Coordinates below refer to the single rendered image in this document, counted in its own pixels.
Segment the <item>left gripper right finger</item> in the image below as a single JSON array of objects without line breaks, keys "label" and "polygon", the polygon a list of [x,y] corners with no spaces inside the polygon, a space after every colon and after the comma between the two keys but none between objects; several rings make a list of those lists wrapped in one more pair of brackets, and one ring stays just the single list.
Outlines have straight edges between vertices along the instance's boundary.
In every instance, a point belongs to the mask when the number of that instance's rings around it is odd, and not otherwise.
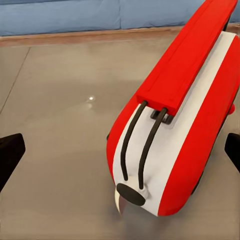
[{"label": "left gripper right finger", "polygon": [[229,133],[224,149],[228,157],[240,172],[240,134]]}]

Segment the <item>radio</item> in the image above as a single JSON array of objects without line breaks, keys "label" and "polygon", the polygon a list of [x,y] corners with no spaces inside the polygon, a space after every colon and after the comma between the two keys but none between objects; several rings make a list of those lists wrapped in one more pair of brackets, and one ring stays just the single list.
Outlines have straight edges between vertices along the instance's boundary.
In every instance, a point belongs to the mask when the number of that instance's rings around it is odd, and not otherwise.
[{"label": "radio", "polygon": [[156,216],[195,192],[240,88],[240,37],[226,32],[238,0],[205,0],[106,137],[117,192]]}]

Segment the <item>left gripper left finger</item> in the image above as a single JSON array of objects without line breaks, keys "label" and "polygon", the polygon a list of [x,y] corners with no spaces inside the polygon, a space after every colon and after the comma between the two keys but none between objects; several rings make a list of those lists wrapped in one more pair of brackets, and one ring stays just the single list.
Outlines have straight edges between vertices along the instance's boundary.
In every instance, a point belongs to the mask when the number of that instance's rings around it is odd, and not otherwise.
[{"label": "left gripper left finger", "polygon": [[21,133],[0,138],[0,192],[26,151]]}]

